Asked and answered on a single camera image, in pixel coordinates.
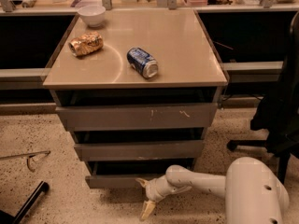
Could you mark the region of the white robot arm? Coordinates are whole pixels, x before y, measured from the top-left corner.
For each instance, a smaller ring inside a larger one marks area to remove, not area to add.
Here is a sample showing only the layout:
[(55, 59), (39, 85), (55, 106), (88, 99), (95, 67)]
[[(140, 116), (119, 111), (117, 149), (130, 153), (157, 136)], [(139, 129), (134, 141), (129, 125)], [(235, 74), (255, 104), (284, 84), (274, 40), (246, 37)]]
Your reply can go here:
[(274, 173), (251, 157), (233, 161), (225, 175), (196, 173), (171, 165), (159, 178), (137, 181), (147, 196), (141, 220), (148, 218), (167, 196), (192, 188), (225, 200), (227, 224), (283, 224), (283, 214), (290, 203), (287, 190)]

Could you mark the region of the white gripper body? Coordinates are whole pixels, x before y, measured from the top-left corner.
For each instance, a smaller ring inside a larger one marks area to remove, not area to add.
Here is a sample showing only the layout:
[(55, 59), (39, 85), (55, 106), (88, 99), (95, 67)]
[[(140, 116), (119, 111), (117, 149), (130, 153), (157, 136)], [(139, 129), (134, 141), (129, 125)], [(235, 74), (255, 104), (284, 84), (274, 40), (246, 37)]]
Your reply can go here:
[(192, 188), (189, 175), (163, 175), (144, 181), (146, 196), (152, 202), (160, 202), (168, 195), (179, 194)]

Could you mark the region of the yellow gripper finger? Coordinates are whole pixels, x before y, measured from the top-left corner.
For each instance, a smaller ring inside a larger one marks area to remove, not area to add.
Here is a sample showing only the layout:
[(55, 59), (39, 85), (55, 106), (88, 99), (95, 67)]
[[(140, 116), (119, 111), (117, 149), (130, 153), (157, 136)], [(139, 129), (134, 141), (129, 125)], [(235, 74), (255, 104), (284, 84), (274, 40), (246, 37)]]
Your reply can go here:
[(141, 221), (145, 221), (150, 216), (150, 214), (154, 211), (155, 207), (156, 207), (156, 202), (144, 201), (139, 219)]
[(148, 186), (150, 184), (150, 182), (148, 180), (146, 180), (144, 178), (140, 178), (140, 177), (137, 178), (135, 181), (138, 182), (142, 188), (145, 188), (146, 186)]

